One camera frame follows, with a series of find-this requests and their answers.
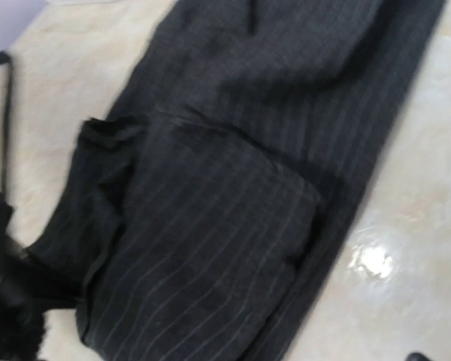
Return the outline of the black pinstripe long sleeve shirt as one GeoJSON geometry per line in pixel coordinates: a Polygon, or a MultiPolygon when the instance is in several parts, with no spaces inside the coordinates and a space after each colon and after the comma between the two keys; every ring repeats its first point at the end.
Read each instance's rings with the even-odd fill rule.
{"type": "Polygon", "coordinates": [[[178,1],[80,130],[30,257],[104,360],[279,360],[441,1],[178,1]]]}

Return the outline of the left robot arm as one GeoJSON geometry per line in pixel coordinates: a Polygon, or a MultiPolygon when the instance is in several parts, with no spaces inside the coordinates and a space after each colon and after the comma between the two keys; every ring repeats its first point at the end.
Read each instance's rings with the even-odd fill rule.
{"type": "MultiPolygon", "coordinates": [[[[0,51],[0,65],[7,69],[5,99],[1,121],[0,200],[9,196],[10,140],[14,100],[14,61],[0,51]]],[[[8,234],[13,208],[5,204],[0,211],[0,360],[38,360],[45,336],[42,311],[23,289],[20,247],[8,234]]]]}

